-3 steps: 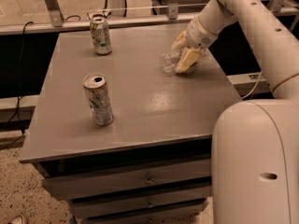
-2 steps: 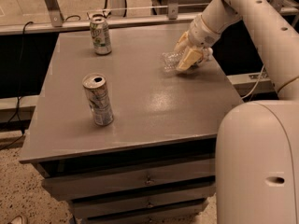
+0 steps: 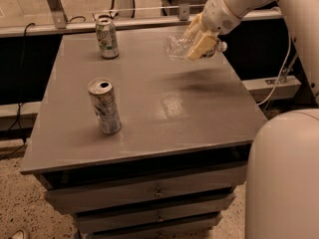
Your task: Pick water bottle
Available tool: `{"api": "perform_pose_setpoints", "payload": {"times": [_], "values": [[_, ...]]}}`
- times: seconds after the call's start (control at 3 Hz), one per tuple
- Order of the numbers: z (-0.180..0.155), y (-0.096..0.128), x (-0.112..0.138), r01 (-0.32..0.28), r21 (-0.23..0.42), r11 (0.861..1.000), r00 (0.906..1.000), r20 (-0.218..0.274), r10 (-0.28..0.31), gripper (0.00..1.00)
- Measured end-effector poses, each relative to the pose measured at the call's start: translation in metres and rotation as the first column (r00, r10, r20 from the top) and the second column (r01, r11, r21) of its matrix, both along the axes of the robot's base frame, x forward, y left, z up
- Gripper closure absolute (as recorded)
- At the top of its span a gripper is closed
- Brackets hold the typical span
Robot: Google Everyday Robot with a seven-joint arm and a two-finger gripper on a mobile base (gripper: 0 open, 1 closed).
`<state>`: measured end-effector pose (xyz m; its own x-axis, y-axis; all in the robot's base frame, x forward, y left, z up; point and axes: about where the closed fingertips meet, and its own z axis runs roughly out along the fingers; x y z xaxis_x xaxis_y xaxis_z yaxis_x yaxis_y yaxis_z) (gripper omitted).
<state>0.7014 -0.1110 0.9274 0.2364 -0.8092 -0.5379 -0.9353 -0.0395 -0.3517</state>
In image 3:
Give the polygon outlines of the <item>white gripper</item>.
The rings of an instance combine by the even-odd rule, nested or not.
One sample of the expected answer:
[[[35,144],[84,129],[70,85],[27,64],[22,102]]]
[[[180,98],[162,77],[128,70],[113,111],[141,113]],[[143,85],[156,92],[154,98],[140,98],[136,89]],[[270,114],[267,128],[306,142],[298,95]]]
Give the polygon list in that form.
[[[200,31],[202,22],[209,30]],[[241,19],[231,12],[225,0],[207,0],[202,14],[196,14],[183,33],[186,39],[193,40],[191,47],[186,52],[186,57],[192,61],[211,57],[218,43],[218,33],[226,35],[240,23]]]

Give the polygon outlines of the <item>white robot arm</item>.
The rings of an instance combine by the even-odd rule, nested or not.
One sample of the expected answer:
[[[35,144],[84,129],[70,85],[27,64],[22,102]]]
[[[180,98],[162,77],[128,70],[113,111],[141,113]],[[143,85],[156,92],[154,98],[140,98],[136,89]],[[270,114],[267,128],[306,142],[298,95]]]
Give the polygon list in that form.
[[[314,97],[319,95],[319,0],[208,0],[184,35],[196,60],[254,8],[275,1]],[[257,133],[246,175],[245,239],[319,239],[319,109],[281,114]]]

